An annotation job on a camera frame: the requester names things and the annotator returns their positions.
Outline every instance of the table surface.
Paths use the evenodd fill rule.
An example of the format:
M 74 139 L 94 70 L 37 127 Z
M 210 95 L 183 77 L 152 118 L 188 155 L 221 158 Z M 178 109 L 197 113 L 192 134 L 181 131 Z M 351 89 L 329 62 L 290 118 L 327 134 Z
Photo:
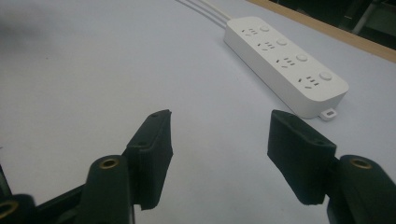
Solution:
M 330 122 L 306 122 L 396 180 L 396 64 L 242 0 L 349 84 Z M 160 204 L 137 223 L 328 223 L 266 156 L 273 109 L 290 111 L 227 47 L 224 30 L 177 1 L 0 3 L 0 162 L 14 193 L 43 203 L 121 154 L 147 115 L 172 114 L 175 156 Z

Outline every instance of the screw hole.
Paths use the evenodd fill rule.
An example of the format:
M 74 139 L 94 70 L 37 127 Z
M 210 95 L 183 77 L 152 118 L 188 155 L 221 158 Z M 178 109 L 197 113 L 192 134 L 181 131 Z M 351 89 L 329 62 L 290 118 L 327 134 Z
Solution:
M 0 203 L 0 219 L 7 217 L 17 210 L 19 203 L 16 201 L 5 201 Z
M 106 170 L 106 169 L 111 169 L 111 168 L 117 166 L 119 163 L 120 163 L 120 161 L 117 159 L 107 159 L 107 160 L 102 161 L 99 164 L 99 167 L 101 169 Z
M 352 165 L 359 167 L 361 169 L 370 170 L 371 168 L 373 168 L 373 166 L 368 161 L 358 159 L 358 158 L 350 159 L 350 163 L 352 163 Z

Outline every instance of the white power strip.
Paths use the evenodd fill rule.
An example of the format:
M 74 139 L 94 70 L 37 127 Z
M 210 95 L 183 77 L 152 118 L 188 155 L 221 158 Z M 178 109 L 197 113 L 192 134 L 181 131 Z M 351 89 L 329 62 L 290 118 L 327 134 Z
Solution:
M 347 83 L 262 19 L 229 20 L 224 41 L 297 116 L 337 115 Z

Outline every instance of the white cable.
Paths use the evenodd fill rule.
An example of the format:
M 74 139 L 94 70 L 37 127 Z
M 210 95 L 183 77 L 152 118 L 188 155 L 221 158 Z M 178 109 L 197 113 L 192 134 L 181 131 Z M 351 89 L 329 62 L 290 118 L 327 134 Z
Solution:
M 214 5 L 212 5 L 211 3 L 207 2 L 206 0 L 201 0 L 202 3 L 204 3 L 207 7 L 212 8 L 214 11 L 216 11 L 217 13 L 219 13 L 224 19 L 226 19 L 227 21 L 229 21 L 231 18 L 231 16 L 227 15 L 227 13 L 221 11 L 220 9 L 218 9 L 217 7 L 215 7 Z

